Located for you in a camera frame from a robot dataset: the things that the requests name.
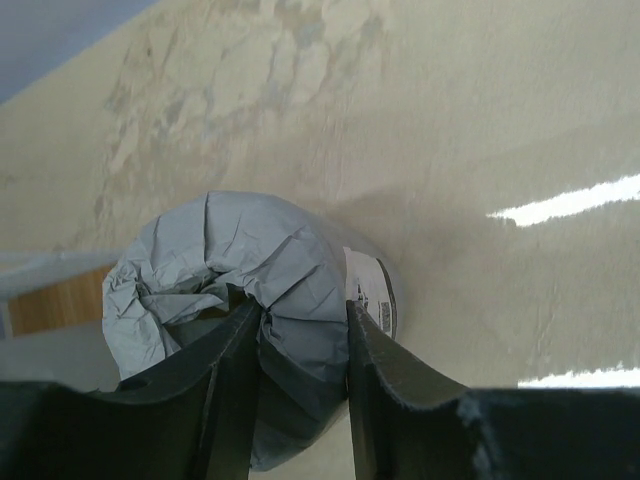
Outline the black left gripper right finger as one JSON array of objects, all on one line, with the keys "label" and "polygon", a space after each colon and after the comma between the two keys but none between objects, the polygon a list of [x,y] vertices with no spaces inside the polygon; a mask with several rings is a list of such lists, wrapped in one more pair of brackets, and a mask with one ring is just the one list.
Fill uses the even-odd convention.
[{"label": "black left gripper right finger", "polygon": [[468,388],[347,305],[360,479],[635,479],[635,388]]}]

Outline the grey paper towel roll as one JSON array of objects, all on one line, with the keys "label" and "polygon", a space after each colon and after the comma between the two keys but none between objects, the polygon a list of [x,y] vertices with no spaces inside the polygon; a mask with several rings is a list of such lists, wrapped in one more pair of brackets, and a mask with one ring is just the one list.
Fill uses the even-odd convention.
[{"label": "grey paper towel roll", "polygon": [[400,278],[364,237],[286,200],[207,193],[147,224],[104,280],[103,335],[121,377],[185,348],[204,331],[199,315],[229,312],[236,291],[262,308],[251,467],[268,471],[343,409],[347,303],[397,336]]}]

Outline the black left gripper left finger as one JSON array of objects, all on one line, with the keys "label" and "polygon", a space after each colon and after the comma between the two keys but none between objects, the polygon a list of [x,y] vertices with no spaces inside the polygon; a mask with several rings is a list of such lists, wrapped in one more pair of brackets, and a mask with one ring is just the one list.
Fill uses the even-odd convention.
[{"label": "black left gripper left finger", "polygon": [[256,302],[243,302],[208,334],[113,392],[2,383],[2,478],[247,478],[261,314]]}]

